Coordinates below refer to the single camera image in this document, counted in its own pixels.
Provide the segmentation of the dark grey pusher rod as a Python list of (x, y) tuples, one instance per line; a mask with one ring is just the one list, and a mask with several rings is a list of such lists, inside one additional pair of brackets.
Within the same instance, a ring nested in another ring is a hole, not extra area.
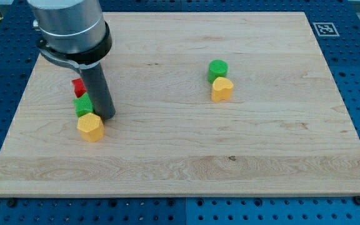
[(101, 63), (81, 64), (80, 77), (89, 94), (94, 112), (102, 120), (111, 119), (115, 115), (116, 110)]

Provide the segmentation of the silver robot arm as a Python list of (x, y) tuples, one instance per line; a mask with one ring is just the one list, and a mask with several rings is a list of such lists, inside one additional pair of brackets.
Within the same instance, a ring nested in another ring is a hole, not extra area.
[(98, 0), (27, 0), (41, 32), (36, 41), (50, 63), (77, 72), (94, 112), (103, 120), (116, 110), (101, 66), (113, 45), (109, 25)]

